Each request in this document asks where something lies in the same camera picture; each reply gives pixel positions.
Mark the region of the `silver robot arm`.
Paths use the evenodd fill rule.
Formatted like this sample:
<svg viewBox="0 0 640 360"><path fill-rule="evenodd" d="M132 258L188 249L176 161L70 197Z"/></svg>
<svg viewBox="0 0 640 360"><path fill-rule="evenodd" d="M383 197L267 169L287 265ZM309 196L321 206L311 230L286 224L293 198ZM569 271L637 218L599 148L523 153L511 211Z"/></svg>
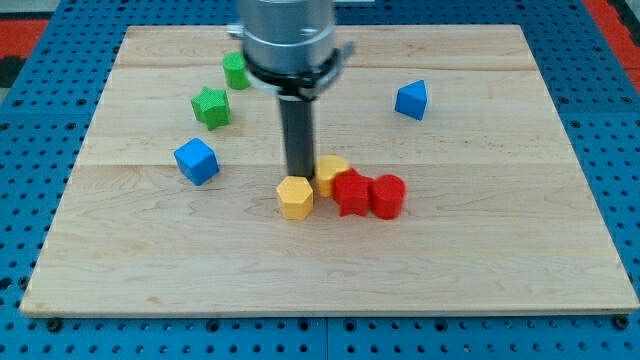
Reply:
<svg viewBox="0 0 640 360"><path fill-rule="evenodd" d="M241 42L249 81L287 101L311 102L339 78L355 45L336 42L327 0L238 0L228 29Z"/></svg>

